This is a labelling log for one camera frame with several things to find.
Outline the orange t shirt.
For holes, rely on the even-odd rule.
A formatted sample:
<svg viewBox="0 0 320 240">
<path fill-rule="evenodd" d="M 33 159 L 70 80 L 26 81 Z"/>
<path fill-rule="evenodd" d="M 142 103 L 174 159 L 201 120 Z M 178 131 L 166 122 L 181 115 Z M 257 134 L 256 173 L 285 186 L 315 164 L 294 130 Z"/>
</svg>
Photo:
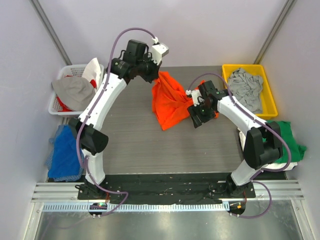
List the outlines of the orange t shirt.
<svg viewBox="0 0 320 240">
<path fill-rule="evenodd" d="M 187 97 L 183 86 L 167 71 L 159 72 L 151 91 L 152 112 L 163 131 L 190 116 L 188 107 L 193 105 L 193 100 Z"/>
</svg>

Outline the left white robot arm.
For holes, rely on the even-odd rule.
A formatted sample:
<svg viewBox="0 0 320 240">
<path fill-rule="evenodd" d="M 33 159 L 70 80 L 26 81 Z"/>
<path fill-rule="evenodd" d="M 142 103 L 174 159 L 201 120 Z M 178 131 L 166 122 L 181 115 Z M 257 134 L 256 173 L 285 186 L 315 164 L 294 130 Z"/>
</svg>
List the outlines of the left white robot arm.
<svg viewBox="0 0 320 240">
<path fill-rule="evenodd" d="M 79 162 L 86 172 L 84 183 L 75 186 L 80 200 L 100 200 L 107 194 L 103 151 L 109 138 L 101 128 L 115 100 L 131 80 L 139 76 L 152 83 L 159 77 L 163 57 L 169 48 L 157 38 L 153 41 L 153 45 L 148 46 L 138 40 L 129 40 L 120 56 L 109 62 L 100 87 L 88 106 L 68 123 L 76 140 Z"/>
</svg>

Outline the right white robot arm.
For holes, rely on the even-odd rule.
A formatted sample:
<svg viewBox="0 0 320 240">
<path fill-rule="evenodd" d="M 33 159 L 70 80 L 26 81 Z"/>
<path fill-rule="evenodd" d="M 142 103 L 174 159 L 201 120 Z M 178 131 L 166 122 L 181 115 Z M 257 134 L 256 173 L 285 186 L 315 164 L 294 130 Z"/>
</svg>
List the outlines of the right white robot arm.
<svg viewBox="0 0 320 240">
<path fill-rule="evenodd" d="M 236 198 L 260 171 L 283 156 L 280 126 L 257 117 L 227 89 L 215 88 L 212 81 L 205 81 L 197 89 L 188 89 L 185 93 L 192 99 L 187 110 L 195 128 L 222 114 L 245 134 L 244 159 L 226 178 L 226 193 Z"/>
</svg>

